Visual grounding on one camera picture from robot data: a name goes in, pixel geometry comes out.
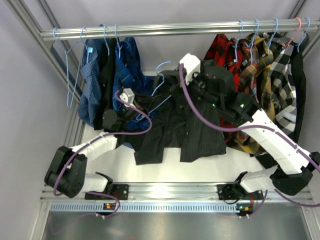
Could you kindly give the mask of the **light blue wire hanger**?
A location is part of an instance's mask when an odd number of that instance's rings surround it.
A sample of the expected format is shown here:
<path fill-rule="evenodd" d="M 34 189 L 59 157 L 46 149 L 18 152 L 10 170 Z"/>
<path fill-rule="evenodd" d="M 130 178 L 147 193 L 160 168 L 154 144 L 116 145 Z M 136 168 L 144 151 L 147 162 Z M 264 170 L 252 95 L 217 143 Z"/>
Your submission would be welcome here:
<path fill-rule="evenodd" d="M 163 66 L 163 65 L 165 65 L 165 64 L 169 64 L 169 63 L 171 63 L 171 61 L 164 61 L 164 62 L 160 63 L 160 64 L 156 67 L 155 72 L 156 72 L 157 75 L 160 75 L 160 76 L 162 77 L 162 82 L 159 83 L 159 84 L 157 83 L 156 87 L 153 89 L 153 92 L 152 92 L 152 94 L 151 94 L 152 97 L 155 95 L 156 91 L 157 91 L 157 90 L 164 84 L 164 82 L 165 82 L 165 76 L 164 76 L 163 73 L 160 73 L 160 72 L 159 72 L 159 68 L 160 68 L 161 66 Z M 136 117 L 136 120 L 137 120 L 137 121 L 140 121 L 140 120 L 142 120 L 142 119 L 144 119 L 144 118 L 145 118 L 144 116 L 142 116 L 141 114 L 139 114 L 139 115 Z"/>

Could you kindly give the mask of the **dark grey pinstripe shirt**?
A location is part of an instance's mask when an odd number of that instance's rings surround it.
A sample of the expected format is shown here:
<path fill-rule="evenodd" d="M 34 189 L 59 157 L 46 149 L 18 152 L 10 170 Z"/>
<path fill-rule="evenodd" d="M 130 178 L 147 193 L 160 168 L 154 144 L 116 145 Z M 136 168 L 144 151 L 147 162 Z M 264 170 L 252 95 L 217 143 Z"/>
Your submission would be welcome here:
<path fill-rule="evenodd" d="M 156 91 L 162 103 L 153 107 L 152 128 L 137 138 L 134 147 L 137 165 L 160 164 L 165 148 L 179 148 L 180 161 L 192 163 L 201 157 L 224 155 L 226 143 L 223 133 L 205 125 L 191 110 L 176 70 L 164 70 L 164 84 Z M 154 86 L 162 82 L 157 75 Z"/>

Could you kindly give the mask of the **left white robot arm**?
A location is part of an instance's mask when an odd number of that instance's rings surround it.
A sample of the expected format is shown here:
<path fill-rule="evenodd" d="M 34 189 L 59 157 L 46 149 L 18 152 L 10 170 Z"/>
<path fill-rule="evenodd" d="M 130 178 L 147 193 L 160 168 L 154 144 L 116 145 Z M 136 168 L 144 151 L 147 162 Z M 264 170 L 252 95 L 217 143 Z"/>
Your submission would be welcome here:
<path fill-rule="evenodd" d="M 74 198 L 80 193 L 107 197 L 108 183 L 111 179 L 101 173 L 87 173 L 87 163 L 101 155 L 116 149 L 117 136 L 137 136 L 146 134 L 152 128 L 152 120 L 134 105 L 135 95 L 126 88 L 114 97 L 126 107 L 144 116 L 149 126 L 140 132 L 101 133 L 95 138 L 71 148 L 61 146 L 57 149 L 51 165 L 45 175 L 44 182 L 53 188 L 53 195 L 65 195 Z"/>

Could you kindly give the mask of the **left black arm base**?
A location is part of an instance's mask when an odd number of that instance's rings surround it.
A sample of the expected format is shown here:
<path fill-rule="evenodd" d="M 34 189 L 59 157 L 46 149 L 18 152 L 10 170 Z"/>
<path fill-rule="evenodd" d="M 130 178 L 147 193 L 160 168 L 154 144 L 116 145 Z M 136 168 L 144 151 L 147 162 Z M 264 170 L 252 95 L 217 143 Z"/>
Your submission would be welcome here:
<path fill-rule="evenodd" d="M 129 185 L 128 184 L 114 183 L 114 180 L 111 177 L 109 177 L 101 172 L 96 172 L 94 175 L 100 176 L 100 177 L 104 178 L 105 180 L 107 180 L 107 184 L 102 192 L 103 194 L 113 196 L 119 200 L 127 200 L 128 199 L 128 194 L 129 194 Z M 89 193 L 85 193 L 84 198 L 86 200 L 111 200 L 110 197 L 89 194 Z"/>

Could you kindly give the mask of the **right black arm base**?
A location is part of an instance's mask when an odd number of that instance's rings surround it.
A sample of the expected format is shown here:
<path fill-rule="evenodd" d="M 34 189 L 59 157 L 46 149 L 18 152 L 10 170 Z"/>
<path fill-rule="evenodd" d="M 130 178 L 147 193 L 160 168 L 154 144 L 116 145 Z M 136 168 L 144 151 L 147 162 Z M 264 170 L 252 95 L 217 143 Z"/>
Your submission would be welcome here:
<path fill-rule="evenodd" d="M 218 184 L 218 199 L 221 201 L 236 203 L 238 201 L 256 201 L 262 200 L 264 195 L 261 190 L 248 193 L 236 184 Z"/>

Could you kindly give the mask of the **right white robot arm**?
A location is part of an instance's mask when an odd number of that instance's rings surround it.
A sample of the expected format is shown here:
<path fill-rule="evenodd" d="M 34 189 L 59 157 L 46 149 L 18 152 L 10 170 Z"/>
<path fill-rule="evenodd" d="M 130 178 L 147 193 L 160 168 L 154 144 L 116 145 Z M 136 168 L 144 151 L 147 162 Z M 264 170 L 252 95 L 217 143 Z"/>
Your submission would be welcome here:
<path fill-rule="evenodd" d="M 295 196 L 308 186 L 313 171 L 320 169 L 320 154 L 301 148 L 275 125 L 252 96 L 235 91 L 230 72 L 220 66 L 208 66 L 201 71 L 201 61 L 196 58 L 187 66 L 179 67 L 179 77 L 189 106 L 205 125 L 221 132 L 246 133 L 276 162 L 260 171 L 242 172 L 233 182 L 236 194 L 275 190 Z M 208 102 L 235 127 L 224 128 L 204 118 L 193 104 L 190 93 Z"/>

